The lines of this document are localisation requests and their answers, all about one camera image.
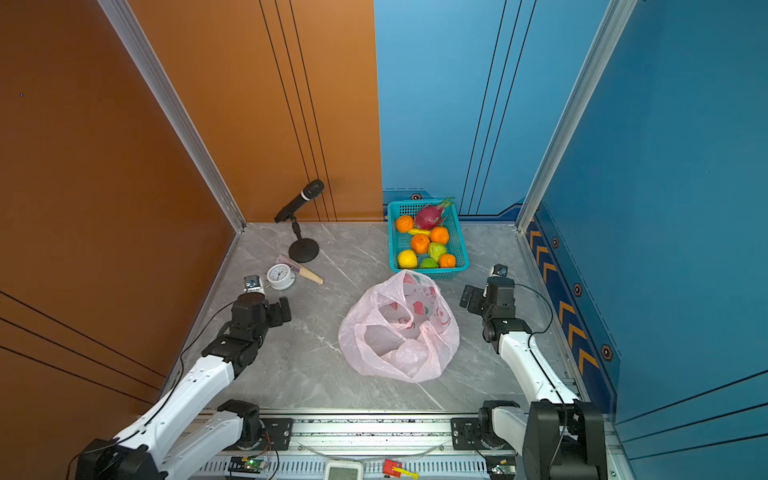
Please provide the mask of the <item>yellow lemon fruit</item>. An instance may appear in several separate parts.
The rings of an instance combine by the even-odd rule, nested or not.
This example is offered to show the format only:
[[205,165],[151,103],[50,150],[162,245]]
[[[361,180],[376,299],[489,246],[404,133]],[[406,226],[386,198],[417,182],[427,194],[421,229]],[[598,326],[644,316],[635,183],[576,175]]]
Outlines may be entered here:
[[403,250],[397,256],[397,264],[400,269],[416,269],[419,257],[413,250]]

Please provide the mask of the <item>green circuit board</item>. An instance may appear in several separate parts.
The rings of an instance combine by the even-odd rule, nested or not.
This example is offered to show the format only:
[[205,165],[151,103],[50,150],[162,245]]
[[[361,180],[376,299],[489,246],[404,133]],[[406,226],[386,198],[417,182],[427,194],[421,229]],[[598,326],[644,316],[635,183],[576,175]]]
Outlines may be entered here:
[[231,456],[226,468],[226,476],[233,478],[236,474],[256,474],[266,473],[269,467],[269,461],[264,458],[254,456]]

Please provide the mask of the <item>white round alarm clock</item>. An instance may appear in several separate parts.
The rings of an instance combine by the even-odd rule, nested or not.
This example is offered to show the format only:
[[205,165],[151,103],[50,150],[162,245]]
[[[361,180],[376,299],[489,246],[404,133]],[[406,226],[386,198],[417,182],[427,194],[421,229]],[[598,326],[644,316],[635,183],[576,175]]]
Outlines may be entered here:
[[267,271],[266,279],[272,289],[284,291],[295,283],[296,274],[288,264],[277,263]]

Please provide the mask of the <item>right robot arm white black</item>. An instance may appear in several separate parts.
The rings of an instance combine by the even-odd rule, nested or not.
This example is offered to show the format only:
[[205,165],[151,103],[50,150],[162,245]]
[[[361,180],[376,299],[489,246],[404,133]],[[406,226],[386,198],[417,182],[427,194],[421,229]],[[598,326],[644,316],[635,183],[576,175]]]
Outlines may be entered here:
[[485,436],[507,443],[526,479],[607,479],[604,417],[594,403],[567,387],[535,342],[536,332],[516,315],[510,278],[492,275],[483,288],[467,285],[460,306],[482,320],[483,339],[509,366],[528,402],[487,402],[479,411]]

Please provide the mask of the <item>teal plastic basket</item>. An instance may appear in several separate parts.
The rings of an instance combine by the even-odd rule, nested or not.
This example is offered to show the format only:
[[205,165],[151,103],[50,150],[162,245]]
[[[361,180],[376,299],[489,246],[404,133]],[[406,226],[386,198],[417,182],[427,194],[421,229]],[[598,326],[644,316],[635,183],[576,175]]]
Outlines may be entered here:
[[390,268],[451,279],[470,261],[452,198],[402,200],[387,206]]

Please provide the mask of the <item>black small box right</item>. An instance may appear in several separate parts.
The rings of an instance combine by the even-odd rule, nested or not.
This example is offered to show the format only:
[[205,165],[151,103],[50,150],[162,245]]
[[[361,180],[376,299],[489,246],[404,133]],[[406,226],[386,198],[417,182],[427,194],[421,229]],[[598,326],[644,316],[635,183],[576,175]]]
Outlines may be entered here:
[[490,480],[514,480],[517,465],[514,457],[486,456],[486,471]]

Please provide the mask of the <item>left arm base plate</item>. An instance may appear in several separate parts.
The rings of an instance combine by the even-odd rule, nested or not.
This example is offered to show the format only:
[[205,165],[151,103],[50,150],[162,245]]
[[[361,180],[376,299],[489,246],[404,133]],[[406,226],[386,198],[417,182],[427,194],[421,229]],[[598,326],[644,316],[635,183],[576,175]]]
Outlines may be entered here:
[[242,451],[260,452],[271,448],[287,451],[292,438],[294,420],[292,418],[260,418],[246,420],[240,439],[235,447]]

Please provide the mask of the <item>pink plastic bag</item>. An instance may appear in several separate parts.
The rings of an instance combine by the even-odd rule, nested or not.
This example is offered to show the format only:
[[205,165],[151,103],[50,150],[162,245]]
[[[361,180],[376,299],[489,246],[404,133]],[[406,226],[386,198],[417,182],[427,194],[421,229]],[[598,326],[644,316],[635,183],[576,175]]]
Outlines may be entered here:
[[444,373],[460,330],[437,283],[403,270],[363,294],[341,322],[338,341],[359,374],[421,383]]

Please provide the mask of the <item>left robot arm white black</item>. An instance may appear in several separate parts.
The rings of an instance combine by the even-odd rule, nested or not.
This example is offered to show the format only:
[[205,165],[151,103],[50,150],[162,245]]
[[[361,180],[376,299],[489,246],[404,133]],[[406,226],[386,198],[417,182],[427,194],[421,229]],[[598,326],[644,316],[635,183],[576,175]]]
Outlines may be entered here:
[[190,370],[144,415],[109,440],[95,439],[74,459],[77,479],[188,479],[227,447],[266,440],[257,405],[228,400],[190,435],[185,429],[257,358],[267,333],[292,319],[282,297],[241,294],[231,319]]

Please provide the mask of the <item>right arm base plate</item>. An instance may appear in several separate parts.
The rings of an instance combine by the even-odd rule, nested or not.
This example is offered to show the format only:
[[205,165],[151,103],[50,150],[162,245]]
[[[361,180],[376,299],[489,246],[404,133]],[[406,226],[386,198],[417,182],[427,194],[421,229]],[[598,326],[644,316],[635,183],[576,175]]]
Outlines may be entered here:
[[452,447],[456,451],[490,451],[503,446],[481,431],[477,418],[454,417],[450,420],[450,428]]

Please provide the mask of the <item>white display device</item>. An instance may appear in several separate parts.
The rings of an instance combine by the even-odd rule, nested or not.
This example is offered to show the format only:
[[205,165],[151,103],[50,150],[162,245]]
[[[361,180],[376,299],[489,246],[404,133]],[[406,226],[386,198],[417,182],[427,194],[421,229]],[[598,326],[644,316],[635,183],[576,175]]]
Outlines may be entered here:
[[364,468],[361,462],[330,460],[326,463],[324,480],[362,480]]

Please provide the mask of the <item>red yellow button box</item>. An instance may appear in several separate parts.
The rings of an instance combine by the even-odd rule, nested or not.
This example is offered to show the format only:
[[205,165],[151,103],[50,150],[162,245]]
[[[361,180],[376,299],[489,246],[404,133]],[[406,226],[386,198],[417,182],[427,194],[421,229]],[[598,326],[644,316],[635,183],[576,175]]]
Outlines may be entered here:
[[401,462],[385,459],[382,466],[382,474],[385,478],[418,480],[419,474],[404,468]]

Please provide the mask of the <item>pink dragon fruit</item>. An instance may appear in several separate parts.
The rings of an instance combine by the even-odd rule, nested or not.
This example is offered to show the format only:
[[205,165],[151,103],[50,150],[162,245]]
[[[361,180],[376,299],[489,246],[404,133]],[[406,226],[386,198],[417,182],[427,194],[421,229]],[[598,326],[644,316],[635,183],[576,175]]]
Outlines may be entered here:
[[423,207],[414,218],[414,225],[421,230],[431,230],[440,226],[443,220],[444,210],[453,204],[453,197],[444,199],[436,205]]

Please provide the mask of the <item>orange tangerine fruit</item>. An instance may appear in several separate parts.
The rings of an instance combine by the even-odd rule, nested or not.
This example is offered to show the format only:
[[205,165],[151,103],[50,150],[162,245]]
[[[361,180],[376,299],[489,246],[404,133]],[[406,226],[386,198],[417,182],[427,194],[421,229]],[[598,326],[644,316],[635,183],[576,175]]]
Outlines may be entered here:
[[431,243],[430,237],[425,235],[416,235],[411,238],[410,246],[411,250],[416,255],[425,255],[428,251],[428,246]]

